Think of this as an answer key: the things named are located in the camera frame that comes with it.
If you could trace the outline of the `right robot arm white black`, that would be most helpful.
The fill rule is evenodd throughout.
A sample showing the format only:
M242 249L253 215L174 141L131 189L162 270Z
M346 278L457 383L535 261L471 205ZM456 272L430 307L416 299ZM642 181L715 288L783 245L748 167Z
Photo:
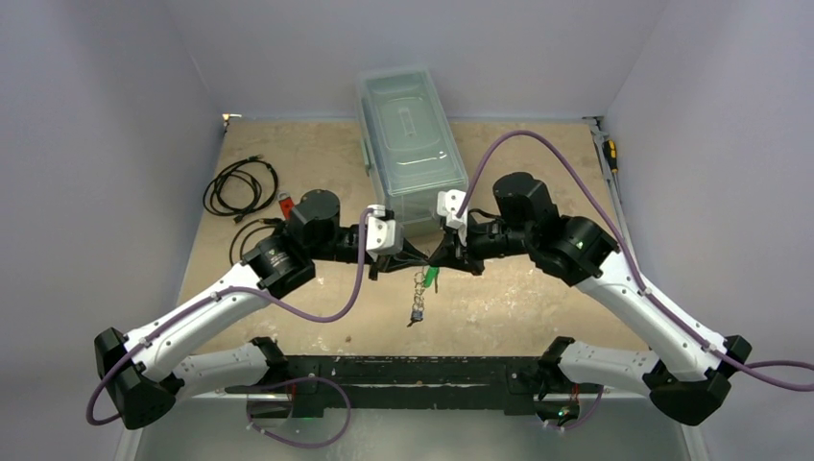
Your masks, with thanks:
M499 212L482 223L468 215L464 191L438 194L444 235L430 256L432 266L479 276L489 259L527 255L544 274L601 304L646 344L645 351L632 352L560 336L531 377L541 395L579 384L610 387L644 396L665 416L690 426L722 406L730 377L751 352L748 341L706 328L661 300L601 226L559 213L544 182L512 173L492 193Z

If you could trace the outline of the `green capped key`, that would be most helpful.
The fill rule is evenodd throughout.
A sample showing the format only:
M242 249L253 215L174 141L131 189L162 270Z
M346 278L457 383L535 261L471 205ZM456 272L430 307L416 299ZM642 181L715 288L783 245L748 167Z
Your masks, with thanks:
M439 267L430 266L424 273L422 286L424 289L432 289L435 293L438 292L438 277L440 273Z

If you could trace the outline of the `metal key organizer plate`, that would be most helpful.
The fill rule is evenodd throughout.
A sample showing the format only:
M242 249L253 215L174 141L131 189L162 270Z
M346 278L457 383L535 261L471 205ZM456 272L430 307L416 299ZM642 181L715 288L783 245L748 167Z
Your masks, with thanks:
M423 321L425 309L424 292L426 289L426 287L424 286L424 282L425 282L425 270L420 269L418 272L414 274L413 278L414 292L410 319L407 324L408 328Z

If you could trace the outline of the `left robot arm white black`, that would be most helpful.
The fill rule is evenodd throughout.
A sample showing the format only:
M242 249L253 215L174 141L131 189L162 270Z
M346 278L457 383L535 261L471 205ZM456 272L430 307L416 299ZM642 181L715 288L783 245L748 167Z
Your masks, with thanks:
M86 404L86 421L93 426L120 421L137 429L162 418L180 400L217 388L255 385L275 392L285 383L286 367L272 339L211 354L198 354L197 348L269 305L309 322L337 322L356 304L364 278L426 261L392 210L367 206L349 227L341 226L340 211L334 193L305 193L270 235L203 292L140 328L99 333L93 348L100 381ZM284 300L315 278L318 260L355 266L349 298L333 314L312 314Z

